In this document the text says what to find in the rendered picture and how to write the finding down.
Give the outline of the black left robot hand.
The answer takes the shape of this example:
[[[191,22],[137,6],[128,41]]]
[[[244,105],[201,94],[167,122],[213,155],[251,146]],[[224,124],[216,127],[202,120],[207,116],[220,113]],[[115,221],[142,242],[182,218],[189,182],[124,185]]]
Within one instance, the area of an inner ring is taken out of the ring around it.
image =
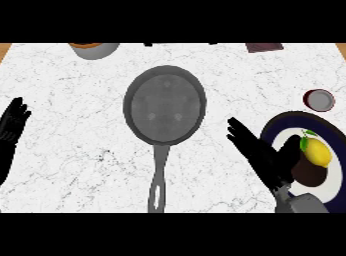
[[[16,143],[30,115],[22,98],[15,98],[0,117],[0,186],[9,174]]]

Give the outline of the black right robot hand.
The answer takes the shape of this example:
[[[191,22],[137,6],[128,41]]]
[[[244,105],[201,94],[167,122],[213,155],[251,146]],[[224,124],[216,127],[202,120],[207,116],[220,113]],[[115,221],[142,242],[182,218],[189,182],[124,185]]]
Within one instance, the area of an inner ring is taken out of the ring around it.
[[[279,150],[251,133],[245,125],[235,119],[227,119],[227,139],[233,143],[239,153],[248,160],[250,166],[266,185],[275,192],[284,185],[294,182],[291,169],[300,161],[300,140],[292,135]]]

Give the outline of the yellow lemon with leaf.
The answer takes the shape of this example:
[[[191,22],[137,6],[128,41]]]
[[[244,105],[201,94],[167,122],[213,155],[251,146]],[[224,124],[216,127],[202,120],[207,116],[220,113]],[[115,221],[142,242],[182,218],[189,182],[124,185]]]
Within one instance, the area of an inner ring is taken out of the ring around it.
[[[303,130],[300,139],[300,150],[309,162],[326,168],[332,160],[332,154],[325,143],[317,139],[317,134],[312,130]]]

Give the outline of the grey frying pan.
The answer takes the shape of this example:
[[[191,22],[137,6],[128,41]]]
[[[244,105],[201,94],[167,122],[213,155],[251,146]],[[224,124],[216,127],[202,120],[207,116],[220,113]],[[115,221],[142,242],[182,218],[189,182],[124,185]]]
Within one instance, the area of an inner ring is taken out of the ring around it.
[[[149,213],[162,213],[165,208],[164,167],[170,147],[198,130],[205,107],[207,97],[199,80],[177,66],[148,69],[127,88],[123,100],[126,123],[136,137],[154,147]]]

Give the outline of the red can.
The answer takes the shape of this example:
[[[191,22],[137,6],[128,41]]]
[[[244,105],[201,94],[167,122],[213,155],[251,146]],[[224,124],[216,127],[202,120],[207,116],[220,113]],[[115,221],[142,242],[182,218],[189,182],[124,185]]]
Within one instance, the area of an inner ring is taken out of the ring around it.
[[[326,90],[313,89],[304,93],[303,103],[313,111],[326,112],[334,107],[335,99]]]

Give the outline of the grey bowl with orange content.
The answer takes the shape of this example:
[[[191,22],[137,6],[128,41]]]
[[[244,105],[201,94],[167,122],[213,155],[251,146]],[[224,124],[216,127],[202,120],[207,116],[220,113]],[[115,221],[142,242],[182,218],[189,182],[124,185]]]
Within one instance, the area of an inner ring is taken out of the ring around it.
[[[118,43],[71,43],[75,54],[86,60],[97,60],[105,58],[117,50]]]

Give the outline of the dark maroon box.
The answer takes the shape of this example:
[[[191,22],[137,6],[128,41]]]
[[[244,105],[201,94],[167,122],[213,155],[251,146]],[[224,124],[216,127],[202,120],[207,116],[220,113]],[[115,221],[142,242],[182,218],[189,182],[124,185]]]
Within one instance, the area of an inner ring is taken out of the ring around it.
[[[282,50],[281,43],[247,43],[247,50],[250,53]]]

